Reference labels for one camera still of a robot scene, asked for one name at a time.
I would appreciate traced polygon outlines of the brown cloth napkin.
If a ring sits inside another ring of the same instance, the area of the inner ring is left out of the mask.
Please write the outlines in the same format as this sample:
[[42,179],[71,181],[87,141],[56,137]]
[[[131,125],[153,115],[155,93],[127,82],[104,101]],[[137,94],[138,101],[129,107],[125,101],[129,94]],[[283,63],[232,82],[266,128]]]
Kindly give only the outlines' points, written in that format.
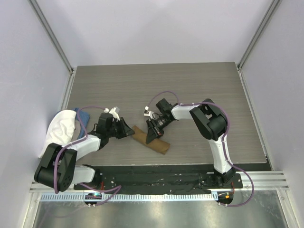
[[161,139],[155,139],[151,143],[147,144],[147,134],[143,132],[140,128],[138,128],[136,125],[132,127],[134,134],[132,135],[133,139],[135,139],[137,142],[141,143],[142,145],[152,149],[153,151],[161,154],[166,154],[167,151],[170,148],[170,144],[162,141]]

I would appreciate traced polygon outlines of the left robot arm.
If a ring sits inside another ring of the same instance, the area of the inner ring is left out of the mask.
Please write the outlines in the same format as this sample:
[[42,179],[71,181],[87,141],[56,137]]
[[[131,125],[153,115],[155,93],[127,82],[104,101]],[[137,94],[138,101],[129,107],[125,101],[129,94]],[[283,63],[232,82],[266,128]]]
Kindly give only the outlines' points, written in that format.
[[94,129],[83,138],[66,146],[51,143],[34,174],[34,181],[53,188],[55,193],[64,192],[72,184],[85,183],[95,190],[101,184],[101,177],[89,165],[77,166],[76,162],[85,155],[104,148],[110,138],[122,139],[134,134],[125,120],[118,115],[102,113]]

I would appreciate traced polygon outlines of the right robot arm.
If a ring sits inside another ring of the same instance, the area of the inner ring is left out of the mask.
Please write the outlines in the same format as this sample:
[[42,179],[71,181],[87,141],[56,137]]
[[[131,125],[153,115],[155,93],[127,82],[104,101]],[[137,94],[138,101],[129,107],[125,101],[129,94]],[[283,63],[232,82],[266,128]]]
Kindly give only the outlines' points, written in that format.
[[148,133],[146,144],[161,138],[164,135],[164,128],[174,121],[192,119],[200,134],[209,142],[214,160],[214,182],[217,186],[224,188],[228,186],[236,171],[228,154],[226,131],[228,130],[228,118],[224,112],[214,104],[211,99],[201,103],[192,104],[170,104],[162,99],[156,104],[161,112],[158,117],[146,106],[144,116]]

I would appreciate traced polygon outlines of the blue checkered cloth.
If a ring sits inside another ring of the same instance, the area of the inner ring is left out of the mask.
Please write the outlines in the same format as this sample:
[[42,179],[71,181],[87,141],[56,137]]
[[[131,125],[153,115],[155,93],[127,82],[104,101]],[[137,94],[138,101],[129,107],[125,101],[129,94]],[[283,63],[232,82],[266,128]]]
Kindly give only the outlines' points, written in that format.
[[[72,141],[78,140],[85,136],[85,130],[88,125],[90,115],[87,112],[79,111],[78,108],[74,108],[73,111],[79,112],[79,118],[75,117],[75,129],[72,137]],[[79,119],[82,121],[84,127],[81,126]]]

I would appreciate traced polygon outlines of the white cloth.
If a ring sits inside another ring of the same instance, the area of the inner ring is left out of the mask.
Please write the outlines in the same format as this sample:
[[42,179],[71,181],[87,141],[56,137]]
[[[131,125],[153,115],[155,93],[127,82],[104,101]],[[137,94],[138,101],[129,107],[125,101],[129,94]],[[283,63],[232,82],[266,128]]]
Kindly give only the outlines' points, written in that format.
[[39,154],[41,159],[46,148],[51,143],[66,145],[71,142],[75,130],[76,112],[73,110],[59,111],[52,119],[46,133],[42,151]]

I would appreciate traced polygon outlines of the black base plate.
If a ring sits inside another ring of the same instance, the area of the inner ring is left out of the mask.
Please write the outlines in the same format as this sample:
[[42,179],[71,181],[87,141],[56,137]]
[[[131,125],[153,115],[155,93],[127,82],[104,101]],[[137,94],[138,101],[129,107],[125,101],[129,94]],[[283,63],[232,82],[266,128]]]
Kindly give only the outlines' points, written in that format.
[[212,165],[147,165],[97,166],[88,186],[109,190],[121,186],[119,194],[128,195],[190,195],[209,194],[212,190],[243,188],[240,174],[223,183],[215,175]]

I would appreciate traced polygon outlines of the aluminium front rail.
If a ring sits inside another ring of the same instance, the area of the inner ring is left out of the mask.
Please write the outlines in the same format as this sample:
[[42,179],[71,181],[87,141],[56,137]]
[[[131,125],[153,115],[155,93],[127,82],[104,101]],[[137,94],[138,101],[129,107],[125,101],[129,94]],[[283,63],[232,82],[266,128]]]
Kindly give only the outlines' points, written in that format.
[[[289,190],[289,186],[283,171],[249,171],[255,190]],[[54,190],[45,185],[32,182],[30,193],[51,192]]]

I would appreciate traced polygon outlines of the left aluminium frame post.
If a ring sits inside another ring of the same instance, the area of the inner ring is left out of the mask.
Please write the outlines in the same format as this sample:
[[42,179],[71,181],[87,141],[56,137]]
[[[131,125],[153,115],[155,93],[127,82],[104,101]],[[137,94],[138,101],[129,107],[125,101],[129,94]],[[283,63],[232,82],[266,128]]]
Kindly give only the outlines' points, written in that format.
[[36,0],[28,0],[31,8],[35,12],[38,20],[40,21],[42,27],[44,28],[47,36],[49,37],[51,43],[53,44],[55,50],[57,51],[59,57],[61,58],[62,62],[64,63],[65,67],[67,68],[70,74],[73,73],[73,67],[71,66],[66,54],[64,53],[53,29],[51,28],[46,16],[44,15],[39,3]]

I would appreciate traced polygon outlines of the aluminium frame post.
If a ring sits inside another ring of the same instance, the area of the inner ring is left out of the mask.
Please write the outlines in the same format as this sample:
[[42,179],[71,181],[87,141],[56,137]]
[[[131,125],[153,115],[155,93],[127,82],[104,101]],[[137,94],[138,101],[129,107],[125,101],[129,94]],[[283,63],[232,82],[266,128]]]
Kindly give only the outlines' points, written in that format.
[[51,28],[46,16],[44,15],[39,3],[36,0],[28,0],[31,8],[35,12],[38,20],[40,21],[42,27],[44,28],[47,36],[49,37],[51,43],[53,44],[55,50],[57,51],[59,57],[61,58],[62,62],[64,63],[65,67],[67,68],[70,74],[73,73],[73,67],[71,66],[66,54],[64,53],[53,29]]
[[242,55],[239,63],[237,64],[237,69],[241,70],[241,68],[245,65],[247,59],[249,58],[251,52],[253,51],[254,47],[262,37],[264,31],[266,30],[269,22],[271,21],[272,17],[274,16],[275,12],[279,8],[281,4],[281,0],[272,0],[269,7],[267,8],[261,22],[259,23],[253,37],[251,38],[244,54]]

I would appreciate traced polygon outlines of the right aluminium frame post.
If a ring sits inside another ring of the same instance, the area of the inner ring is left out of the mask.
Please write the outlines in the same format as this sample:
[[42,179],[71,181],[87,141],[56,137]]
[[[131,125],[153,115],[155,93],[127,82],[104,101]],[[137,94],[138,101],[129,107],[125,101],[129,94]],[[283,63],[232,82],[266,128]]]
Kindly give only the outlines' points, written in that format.
[[254,47],[262,37],[264,31],[266,30],[269,22],[271,21],[272,17],[274,16],[275,12],[279,8],[281,4],[281,0],[272,0],[269,7],[267,8],[261,22],[259,23],[253,37],[251,38],[244,54],[242,55],[239,63],[237,64],[237,69],[241,70],[241,68],[245,65],[247,59],[249,58],[251,52],[253,51]]

